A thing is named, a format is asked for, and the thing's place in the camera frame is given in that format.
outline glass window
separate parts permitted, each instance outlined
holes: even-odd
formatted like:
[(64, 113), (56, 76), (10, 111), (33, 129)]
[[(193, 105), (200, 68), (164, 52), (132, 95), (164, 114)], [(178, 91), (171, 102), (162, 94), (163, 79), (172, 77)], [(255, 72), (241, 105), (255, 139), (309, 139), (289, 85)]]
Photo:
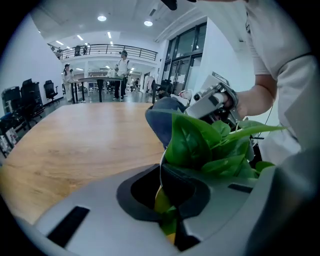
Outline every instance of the glass window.
[(194, 47), (195, 30), (183, 34), (180, 36), (178, 48), (176, 50), (176, 57), (180, 57), (185, 53), (192, 52)]
[(175, 51), (175, 47), (176, 47), (176, 41), (177, 41), (177, 38), (173, 39), (170, 42), (169, 51), (168, 51), (168, 55), (166, 57), (166, 60), (171, 59), (174, 56), (174, 51)]
[(199, 27), (199, 34), (196, 42), (196, 50), (203, 49), (205, 46), (207, 25)]
[(170, 71), (170, 63), (164, 65), (162, 80), (166, 80), (169, 78), (169, 71)]

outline desk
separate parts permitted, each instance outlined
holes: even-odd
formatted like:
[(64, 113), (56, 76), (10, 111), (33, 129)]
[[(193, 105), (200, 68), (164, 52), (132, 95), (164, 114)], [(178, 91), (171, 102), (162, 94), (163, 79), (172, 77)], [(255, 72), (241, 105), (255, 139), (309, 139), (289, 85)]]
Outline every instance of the desk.
[(122, 78), (115, 78), (115, 77), (106, 77), (106, 76), (91, 76), (87, 78), (80, 78), (78, 81), (82, 83), (82, 97), (85, 98), (84, 93), (84, 82), (97, 82), (98, 89), (99, 89), (99, 101), (102, 102), (102, 86), (104, 86), (104, 81), (120, 81), (120, 92), (122, 86)]
[(31, 224), (91, 181), (160, 162), (164, 148), (149, 127), (149, 103), (61, 106), (14, 147), (0, 172), (9, 209)]

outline pants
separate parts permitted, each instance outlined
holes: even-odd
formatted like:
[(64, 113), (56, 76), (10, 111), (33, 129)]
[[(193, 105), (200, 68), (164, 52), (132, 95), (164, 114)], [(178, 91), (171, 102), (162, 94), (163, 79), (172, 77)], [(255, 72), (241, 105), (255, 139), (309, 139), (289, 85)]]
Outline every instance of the pants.
[[(124, 77), (121, 84), (121, 98), (124, 97), (126, 86), (127, 86), (128, 78)], [(120, 81), (115, 82), (115, 88), (114, 88), (114, 97), (119, 99), (119, 88), (120, 88)]]
[(65, 97), (67, 101), (70, 101), (72, 99), (72, 94), (71, 94), (71, 84), (65, 84), (64, 85), (65, 89)]

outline railing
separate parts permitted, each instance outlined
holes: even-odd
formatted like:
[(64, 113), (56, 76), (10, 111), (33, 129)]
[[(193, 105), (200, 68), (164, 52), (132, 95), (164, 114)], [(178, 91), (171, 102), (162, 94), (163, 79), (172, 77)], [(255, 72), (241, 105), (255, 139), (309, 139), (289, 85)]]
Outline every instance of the railing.
[(142, 59), (147, 59), (150, 61), (155, 61), (157, 57), (157, 52), (152, 50), (147, 50), (143, 48), (138, 48), (128, 45), (120, 44), (91, 44), (76, 46), (71, 49), (65, 49), (62, 51), (61, 60), (73, 58), (77, 56), (84, 55), (117, 55), (119, 52), (126, 51), (128, 53), (128, 58), (139, 57)]

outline plant leaf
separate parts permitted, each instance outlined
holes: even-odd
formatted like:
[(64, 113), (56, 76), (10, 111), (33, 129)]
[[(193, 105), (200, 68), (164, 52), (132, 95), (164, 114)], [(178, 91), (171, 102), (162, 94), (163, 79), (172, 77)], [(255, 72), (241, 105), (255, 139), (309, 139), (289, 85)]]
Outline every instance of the plant leaf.
[(162, 224), (160, 225), (160, 227), (166, 236), (176, 233), (177, 218), (162, 220)]
[(211, 150), (212, 159), (218, 160), (218, 159), (223, 159), (227, 157), (247, 155), (249, 145), (250, 145), (249, 136), (246, 136), (237, 140), (232, 140), (226, 144), (213, 148)]
[(208, 144), (208, 146), (210, 148), (213, 147), (214, 145), (216, 145), (217, 143), (219, 143), (222, 139), (221, 134), (216, 129), (214, 129), (210, 124), (208, 124), (207, 122), (202, 121), (200, 119), (196, 119), (191, 116), (188, 116), (185, 113), (181, 113), (181, 112), (178, 112), (173, 109), (150, 109), (148, 111), (155, 111), (155, 112), (162, 112), (162, 113), (171, 114), (172, 121), (173, 121), (174, 115), (181, 116), (181, 117), (187, 119), (200, 131), (202, 137), (204, 138), (204, 140), (206, 141), (206, 143)]
[(167, 195), (165, 194), (163, 188), (161, 187), (155, 196), (153, 209), (155, 212), (163, 214), (166, 211), (168, 211), (171, 207), (172, 204)]
[(227, 171), (230, 168), (237, 168), (245, 155), (236, 155), (228, 158), (207, 162), (202, 168), (201, 171), (204, 173), (213, 173), (215, 175), (219, 175), (223, 171)]
[(230, 126), (221, 120), (215, 121), (211, 126), (216, 129), (222, 137), (227, 136), (231, 132)]
[(250, 128), (250, 127), (255, 127), (255, 126), (264, 126), (263, 123), (261, 122), (257, 122), (257, 121), (253, 121), (253, 120), (243, 120), (243, 121), (239, 121), (238, 125), (240, 128), (242, 129), (246, 129), (246, 128)]
[(247, 159), (243, 159), (239, 167), (239, 173), (236, 175), (239, 178), (249, 179), (256, 178), (255, 170), (251, 168)]
[(275, 166), (272, 162), (260, 161), (255, 164), (256, 171), (261, 174), (264, 168)]
[(185, 115), (172, 115), (172, 138), (165, 158), (171, 165), (196, 169), (212, 159), (201, 132)]
[(184, 116), (200, 131), (209, 148), (222, 140), (222, 135), (207, 122), (190, 116)]
[(255, 126), (249, 126), (244, 129), (241, 129), (239, 131), (236, 131), (234, 133), (230, 133), (225, 139), (227, 141), (233, 141), (240, 138), (243, 138), (245, 136), (250, 136), (252, 134), (262, 133), (262, 132), (272, 132), (272, 131), (278, 131), (278, 130), (284, 130), (286, 127), (283, 126), (269, 126), (269, 125), (255, 125)]

